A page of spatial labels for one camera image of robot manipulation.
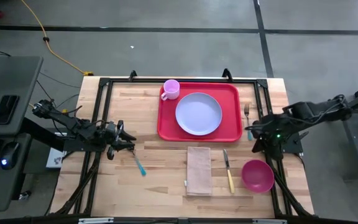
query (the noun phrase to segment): concrete floor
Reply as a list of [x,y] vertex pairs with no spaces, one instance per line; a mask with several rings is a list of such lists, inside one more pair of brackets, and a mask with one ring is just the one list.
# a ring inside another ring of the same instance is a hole
[[[358,30],[358,0],[259,3],[266,29]],[[258,28],[252,0],[31,0],[28,4],[49,26]],[[37,24],[19,0],[0,0],[0,8],[6,13],[0,24]],[[48,32],[48,36],[62,57],[96,75],[128,76],[134,69],[140,76],[218,77],[227,67],[235,77],[266,77],[259,34]],[[351,96],[358,90],[358,35],[267,35],[267,44],[274,76],[284,78],[290,103],[319,102],[340,93]],[[80,73],[49,54],[41,32],[0,30],[0,50],[40,55],[42,72],[81,84]],[[39,82],[57,103],[79,91],[42,75]],[[60,88],[52,92],[55,86]],[[31,101],[44,98],[37,86]],[[75,105],[73,98],[64,107]],[[52,127],[50,121],[28,117]],[[358,159],[342,123],[320,124],[309,131],[302,144],[315,213],[358,221],[358,181],[342,180],[358,169]],[[0,218],[43,215],[57,175],[34,175],[38,181],[27,181],[33,197],[12,203]]]

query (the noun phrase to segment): knife handle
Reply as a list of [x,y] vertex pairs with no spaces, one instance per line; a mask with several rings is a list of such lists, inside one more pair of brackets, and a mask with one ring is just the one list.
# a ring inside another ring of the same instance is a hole
[[230,170],[227,170],[227,176],[229,177],[229,186],[230,186],[230,192],[234,194],[234,184],[233,184],[233,178],[231,177]]

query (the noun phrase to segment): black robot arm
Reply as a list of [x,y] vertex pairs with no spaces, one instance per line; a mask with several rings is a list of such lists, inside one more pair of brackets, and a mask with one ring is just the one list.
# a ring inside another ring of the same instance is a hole
[[260,121],[255,121],[251,130],[256,138],[252,152],[265,151],[275,160],[283,159],[281,145],[292,134],[310,128],[324,121],[347,120],[352,110],[347,105],[344,95],[322,102],[298,102],[283,108],[282,114],[269,114]]
[[112,160],[115,151],[122,149],[133,151],[135,148],[132,141],[135,141],[136,138],[124,131],[122,120],[119,120],[117,124],[112,121],[108,123],[102,121],[97,126],[97,122],[92,123],[88,119],[71,117],[70,112],[62,113],[56,110],[52,102],[48,100],[36,103],[32,112],[39,118],[52,119],[67,127],[69,135],[64,142],[64,151],[103,152],[106,146],[110,145],[108,159]]

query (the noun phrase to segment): yellow cable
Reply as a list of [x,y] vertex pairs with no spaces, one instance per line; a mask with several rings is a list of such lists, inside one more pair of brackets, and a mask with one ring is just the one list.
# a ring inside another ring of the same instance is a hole
[[[34,11],[30,8],[30,6],[28,4],[26,4],[24,2],[24,0],[21,0],[23,2],[23,4],[29,9],[29,11],[33,14],[33,16],[35,17],[35,19],[37,20],[38,24],[40,24],[40,27],[42,29],[42,32],[44,33],[44,37],[48,38],[47,33],[45,32],[45,29],[42,25],[42,23],[40,22],[40,20],[38,19],[37,15],[35,15]],[[45,43],[47,44],[47,47],[50,51],[50,53],[52,53],[54,56],[56,56],[57,58],[59,58],[60,60],[66,62],[67,64],[69,64],[71,67],[77,69],[79,72],[81,72],[83,75],[93,75],[93,72],[84,72],[81,69],[79,69],[77,66],[73,65],[72,63],[70,63],[69,61],[65,60],[64,58],[62,58],[61,56],[59,56],[58,54],[56,54],[49,46],[49,40],[45,40]]]

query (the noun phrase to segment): napkin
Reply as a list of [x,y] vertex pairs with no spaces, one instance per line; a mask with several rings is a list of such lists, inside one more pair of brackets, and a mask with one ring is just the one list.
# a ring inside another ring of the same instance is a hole
[[187,195],[209,196],[212,194],[211,149],[188,147]]

